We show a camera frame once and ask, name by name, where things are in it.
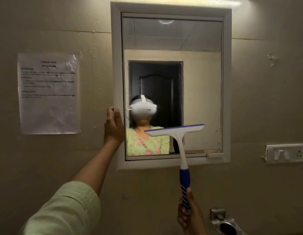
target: paper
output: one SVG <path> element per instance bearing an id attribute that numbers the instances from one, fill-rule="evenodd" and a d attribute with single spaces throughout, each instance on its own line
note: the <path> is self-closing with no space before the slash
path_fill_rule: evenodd
<path id="1" fill-rule="evenodd" d="M 19 54 L 18 89 L 23 134 L 80 131 L 79 59 L 64 54 Z"/>

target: vr headset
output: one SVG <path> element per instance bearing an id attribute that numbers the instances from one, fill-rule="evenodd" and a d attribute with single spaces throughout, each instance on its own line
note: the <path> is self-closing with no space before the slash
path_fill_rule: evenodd
<path id="1" fill-rule="evenodd" d="M 133 101 L 127 110 L 130 110 L 131 114 L 134 115 L 154 115 L 157 112 L 157 105 L 141 95 L 140 99 Z"/>

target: pink flower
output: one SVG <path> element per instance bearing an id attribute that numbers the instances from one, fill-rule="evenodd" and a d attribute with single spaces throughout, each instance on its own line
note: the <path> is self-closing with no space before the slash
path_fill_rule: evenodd
<path id="1" fill-rule="evenodd" d="M 152 151 L 146 150 L 144 154 L 145 154 L 145 155 L 152 155 Z"/>

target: blue handle grip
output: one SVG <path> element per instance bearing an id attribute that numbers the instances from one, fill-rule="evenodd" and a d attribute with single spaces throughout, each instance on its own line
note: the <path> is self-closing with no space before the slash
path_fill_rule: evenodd
<path id="1" fill-rule="evenodd" d="M 186 189 L 191 185 L 191 175 L 189 169 L 180 169 L 180 184 L 182 189 L 183 205 L 186 210 L 190 210 L 190 204 L 186 198 Z"/>

